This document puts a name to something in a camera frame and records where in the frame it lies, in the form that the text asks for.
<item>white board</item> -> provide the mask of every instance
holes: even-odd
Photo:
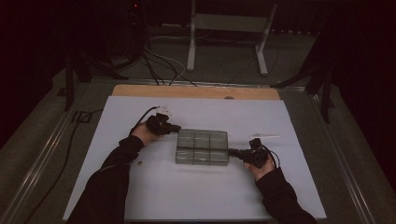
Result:
[[[249,136],[254,133],[279,134],[262,143],[279,156],[301,207],[315,218],[326,217],[283,101],[110,96],[64,219],[70,216],[89,177],[140,117],[157,105],[166,105],[172,113],[168,121],[184,129],[227,132],[230,148],[248,149]],[[242,161],[230,158],[225,167],[176,164],[176,144],[176,134],[166,135],[144,147],[131,165],[126,220],[271,219]]]

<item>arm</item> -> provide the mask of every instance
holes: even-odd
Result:
[[[131,136],[120,141],[99,172],[88,180],[67,223],[123,224],[130,166],[140,149],[158,136],[140,125]]]
[[[268,214],[278,223],[310,224],[317,221],[297,202],[297,196],[290,183],[283,176],[280,168],[274,170],[271,159],[261,169],[245,163],[245,167],[253,173],[256,186],[262,194],[262,204]]]

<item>floor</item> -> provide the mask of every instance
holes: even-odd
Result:
[[[173,68],[153,54],[166,57],[163,59],[182,73],[189,39],[155,34],[145,54],[159,83],[166,85],[172,82],[173,85],[269,88],[270,84],[296,75],[315,42],[309,35],[270,34],[264,49],[270,72],[263,77],[254,56],[256,37],[242,41],[224,38],[223,42],[208,38],[198,42],[194,71],[184,72],[183,77],[172,81]],[[76,101],[69,112],[64,112],[64,97],[58,96],[64,87],[64,71],[55,76],[53,89],[0,151],[0,214],[2,218],[9,217],[9,222],[4,223],[26,223],[38,204],[28,223],[64,223],[64,209],[100,118],[96,113],[90,122],[79,125],[69,146],[75,128],[74,114],[103,108],[117,84],[156,84],[143,57],[119,71],[129,80],[114,80],[93,72],[91,83],[76,81]],[[326,124],[318,113],[319,98],[304,93],[307,81],[300,80],[279,90],[279,94],[290,112],[328,216],[318,223],[396,223],[396,196],[337,87],[332,86],[331,123]],[[41,154],[45,169],[35,170],[36,176],[26,179],[41,151],[47,152]],[[59,182],[40,203],[58,176]]]

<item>black sleeve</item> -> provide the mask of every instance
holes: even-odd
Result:
[[[130,166],[125,164],[136,159],[142,147],[142,141],[135,136],[120,141],[120,145],[110,153],[101,170],[88,180],[67,223],[124,223],[130,170]]]
[[[297,202],[293,187],[283,176],[280,168],[266,174],[256,182],[262,193],[262,204],[268,214],[280,224],[317,223]]]

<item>dark background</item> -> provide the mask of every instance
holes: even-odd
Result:
[[[164,2],[146,1],[150,25],[190,22],[190,1]],[[216,13],[221,6],[222,13],[234,15],[265,13],[252,7],[257,1],[244,1],[244,6],[238,5],[240,2],[202,0],[197,1],[197,9]],[[52,77],[64,68],[66,31],[95,20],[81,18],[89,17],[90,5],[78,1],[15,0],[0,4],[2,147],[51,89]],[[273,22],[275,33],[318,36],[305,62],[335,64],[333,84],[340,88],[394,189],[395,9],[392,1],[281,1]]]

